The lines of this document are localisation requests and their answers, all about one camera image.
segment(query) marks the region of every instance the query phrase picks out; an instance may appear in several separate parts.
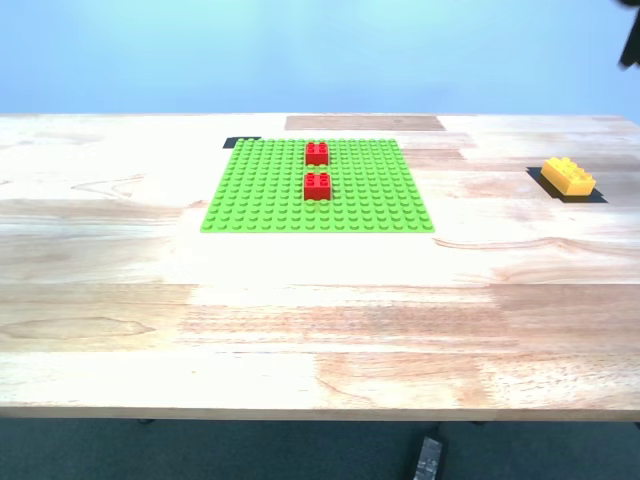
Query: wooden plank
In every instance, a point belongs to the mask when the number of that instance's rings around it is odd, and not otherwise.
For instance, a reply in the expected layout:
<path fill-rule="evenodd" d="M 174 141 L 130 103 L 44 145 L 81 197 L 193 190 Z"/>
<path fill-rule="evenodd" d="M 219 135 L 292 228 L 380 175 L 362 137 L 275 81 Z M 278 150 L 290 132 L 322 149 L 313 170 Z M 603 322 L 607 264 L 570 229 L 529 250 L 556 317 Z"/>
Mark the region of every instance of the wooden plank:
<path fill-rule="evenodd" d="M 442 131 L 435 115 L 290 115 L 285 130 Z"/>
<path fill-rule="evenodd" d="M 562 344 L 564 353 L 634 353 L 637 293 L 598 284 L 5 285 L 0 349 L 517 354 Z"/>
<path fill-rule="evenodd" d="M 442 170 L 445 172 L 472 171 L 472 172 L 524 172 L 528 167 L 540 167 L 541 156 L 521 155 L 502 156 L 483 155 L 482 151 L 468 149 L 431 149 L 412 148 L 402 149 L 409 166 L 416 171 Z M 629 172 L 640 172 L 640 153 L 637 154 L 606 154 L 592 153 L 573 157 L 576 163 L 588 165 L 590 172 L 617 174 L 619 178 Z"/>
<path fill-rule="evenodd" d="M 3 415 L 638 420 L 633 355 L 3 354 Z"/>
<path fill-rule="evenodd" d="M 450 132 L 638 133 L 640 127 L 614 115 L 438 115 Z"/>

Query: black object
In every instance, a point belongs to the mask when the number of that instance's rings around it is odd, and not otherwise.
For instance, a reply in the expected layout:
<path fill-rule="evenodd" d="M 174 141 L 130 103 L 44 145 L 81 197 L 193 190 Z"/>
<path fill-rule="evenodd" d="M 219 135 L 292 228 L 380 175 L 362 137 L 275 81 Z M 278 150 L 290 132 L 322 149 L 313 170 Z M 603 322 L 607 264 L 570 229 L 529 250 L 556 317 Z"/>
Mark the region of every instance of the black object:
<path fill-rule="evenodd" d="M 618 0 L 627 7 L 639 7 L 640 0 Z M 629 68 L 631 65 L 636 64 L 640 67 L 640 10 L 636 15 L 636 22 L 631 28 L 627 44 L 624 46 L 622 55 L 620 56 L 620 66 L 624 69 Z"/>
<path fill-rule="evenodd" d="M 553 186 L 553 184 L 542 175 L 542 168 L 539 167 L 527 167 L 527 173 L 533 178 L 538 185 L 540 185 L 545 192 L 549 194 L 551 198 L 557 198 L 562 203 L 609 203 L 607 202 L 602 193 L 595 188 L 591 195 L 587 196 L 564 196 L 560 190 Z"/>
<path fill-rule="evenodd" d="M 444 443 L 432 437 L 424 437 L 413 480 L 441 479 L 443 458 Z"/>
<path fill-rule="evenodd" d="M 238 140 L 260 140 L 262 137 L 229 137 L 225 140 L 222 148 L 233 148 Z"/>

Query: wooden table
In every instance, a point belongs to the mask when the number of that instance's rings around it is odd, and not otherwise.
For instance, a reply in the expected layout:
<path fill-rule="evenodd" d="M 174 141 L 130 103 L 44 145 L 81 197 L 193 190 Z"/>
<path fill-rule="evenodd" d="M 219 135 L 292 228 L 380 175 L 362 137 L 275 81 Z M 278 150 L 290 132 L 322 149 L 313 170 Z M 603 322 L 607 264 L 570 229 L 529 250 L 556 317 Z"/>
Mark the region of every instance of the wooden table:
<path fill-rule="evenodd" d="M 230 136 L 395 138 L 436 233 L 201 234 Z M 640 420 L 620 117 L 4 116 L 0 232 L 0 415 Z"/>

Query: toy brick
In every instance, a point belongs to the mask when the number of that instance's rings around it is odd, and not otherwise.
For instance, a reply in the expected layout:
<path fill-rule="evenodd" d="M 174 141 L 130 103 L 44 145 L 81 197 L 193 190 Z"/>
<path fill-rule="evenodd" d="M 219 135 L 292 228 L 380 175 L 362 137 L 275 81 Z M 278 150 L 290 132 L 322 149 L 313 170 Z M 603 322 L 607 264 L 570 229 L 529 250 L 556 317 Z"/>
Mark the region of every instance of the toy brick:
<path fill-rule="evenodd" d="M 591 195 L 596 181 L 567 157 L 553 157 L 542 166 L 542 175 L 565 196 Z"/>
<path fill-rule="evenodd" d="M 307 143 L 304 161 L 306 165 L 329 165 L 329 147 L 325 142 Z"/>
<path fill-rule="evenodd" d="M 304 177 L 305 200 L 331 200 L 331 177 L 328 173 L 307 173 Z"/>

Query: blue background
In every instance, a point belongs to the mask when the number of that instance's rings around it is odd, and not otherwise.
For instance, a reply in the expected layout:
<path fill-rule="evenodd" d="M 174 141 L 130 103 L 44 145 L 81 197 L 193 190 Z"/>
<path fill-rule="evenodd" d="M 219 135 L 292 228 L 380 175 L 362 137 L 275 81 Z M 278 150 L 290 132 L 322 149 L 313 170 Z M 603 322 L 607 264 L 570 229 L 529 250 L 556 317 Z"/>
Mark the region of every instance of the blue background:
<path fill-rule="evenodd" d="M 640 123 L 640 70 L 617 67 L 634 11 L 613 0 L 0 1 L 2 112 L 602 113 Z"/>

